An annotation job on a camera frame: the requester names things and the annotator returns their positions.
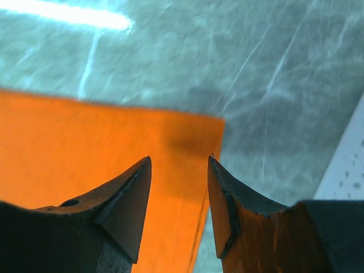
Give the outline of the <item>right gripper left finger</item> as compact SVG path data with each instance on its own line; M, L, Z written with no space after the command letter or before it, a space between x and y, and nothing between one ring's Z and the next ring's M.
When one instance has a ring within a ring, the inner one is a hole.
M105 184L34 209L35 272L130 272L138 261L151 188L144 157Z

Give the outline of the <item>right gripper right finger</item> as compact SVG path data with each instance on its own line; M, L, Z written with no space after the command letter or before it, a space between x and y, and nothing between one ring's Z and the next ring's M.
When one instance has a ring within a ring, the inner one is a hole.
M305 203L285 206L208 159L217 258L224 272L332 272Z

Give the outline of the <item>orange t shirt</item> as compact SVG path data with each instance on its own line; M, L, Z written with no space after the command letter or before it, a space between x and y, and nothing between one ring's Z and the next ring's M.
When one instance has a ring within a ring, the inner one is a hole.
M60 205L149 156L152 182L134 272L192 272L209 208L207 166L224 120L1 91L1 199Z

